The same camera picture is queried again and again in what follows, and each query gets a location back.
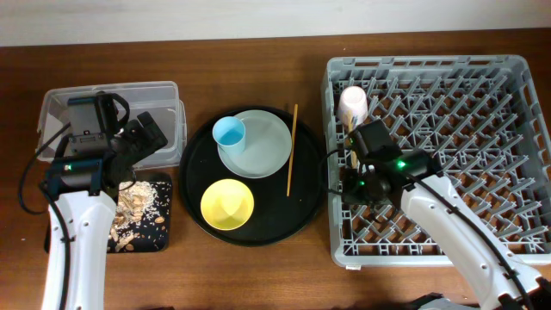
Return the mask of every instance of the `plastic dish rack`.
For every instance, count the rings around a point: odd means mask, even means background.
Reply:
[[[404,152],[434,153],[465,203],[528,264],[551,262],[551,141],[525,59],[519,56],[336,58],[322,83],[328,183],[342,190],[350,164],[336,118],[341,92],[360,86],[368,119],[382,119]],[[347,269],[450,265],[438,245],[392,206],[346,205],[329,194],[331,255]]]

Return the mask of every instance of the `round tray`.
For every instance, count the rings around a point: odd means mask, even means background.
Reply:
[[[269,245],[297,233],[318,212],[323,201],[323,192],[318,186],[318,162],[324,153],[310,129],[297,121],[290,197],[287,197],[288,161],[269,177],[250,179],[232,173],[218,155],[212,135],[213,125],[221,117],[250,109],[273,113],[292,130],[293,116],[275,108],[247,107],[212,119],[199,129],[183,153],[180,195],[194,221],[214,237],[235,245]],[[212,228],[201,215],[201,198],[205,190],[212,183],[226,178],[247,185],[255,200],[251,218],[232,231]]]

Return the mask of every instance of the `black tray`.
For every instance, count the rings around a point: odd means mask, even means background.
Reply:
[[[220,115],[205,124],[188,143],[180,162],[180,195],[189,214],[214,237],[235,245],[259,246],[281,241],[308,224],[323,202],[318,186],[318,162],[324,153],[316,137],[302,122],[297,122],[291,196],[287,197],[288,161],[275,174],[250,179],[229,171],[218,155],[213,139],[214,123],[221,117],[261,109],[281,118],[289,127],[293,116],[275,108],[247,107]],[[254,196],[251,218],[240,228],[221,231],[212,228],[201,215],[201,198],[214,182],[231,178],[249,187]]]
[[[133,251],[122,248],[122,250],[116,252],[115,247],[117,243],[109,239],[107,243],[109,254],[156,252],[166,249],[169,245],[170,209],[172,208],[173,199],[172,178],[170,175],[162,172],[137,171],[136,181],[148,182],[157,190],[158,198],[153,203],[153,206],[159,212],[159,216],[164,217],[164,222],[157,224],[153,219],[142,220],[140,227],[136,227],[134,223],[129,224],[128,229],[124,230],[124,232],[132,231],[133,233],[140,234],[140,238],[134,238],[130,242],[134,247]]]

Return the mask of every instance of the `clear plastic container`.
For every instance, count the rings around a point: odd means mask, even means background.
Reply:
[[[169,141],[164,148],[137,163],[134,169],[162,168],[180,164],[188,134],[183,103],[178,98],[178,87],[174,82],[109,84],[50,90],[44,96],[38,121],[38,147],[69,121],[69,98],[93,96],[100,90],[114,92],[125,98],[130,105],[131,120],[142,112],[149,112]],[[67,129],[67,133],[71,133],[71,128]],[[60,138],[55,140],[38,159],[51,162],[59,140]]]

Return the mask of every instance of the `table surface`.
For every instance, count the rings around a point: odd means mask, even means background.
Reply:
[[[300,118],[321,139],[319,87],[332,57],[519,54],[529,62],[549,120],[549,50],[551,29],[0,48],[1,307],[34,309],[42,299],[48,218],[21,211],[16,191],[36,147],[40,106],[50,89],[174,81],[185,104],[189,137],[228,109],[260,104],[291,112],[298,103]],[[35,187],[45,168],[37,164],[28,176],[25,196],[31,208],[46,206]],[[165,171],[177,187],[178,168]],[[166,251],[108,256],[107,309],[377,308],[430,292],[444,293],[454,302],[475,302],[452,267],[337,267],[329,252],[326,208],[293,237],[246,248],[207,235],[191,220],[177,190],[174,200]],[[538,269],[551,278],[551,265]]]

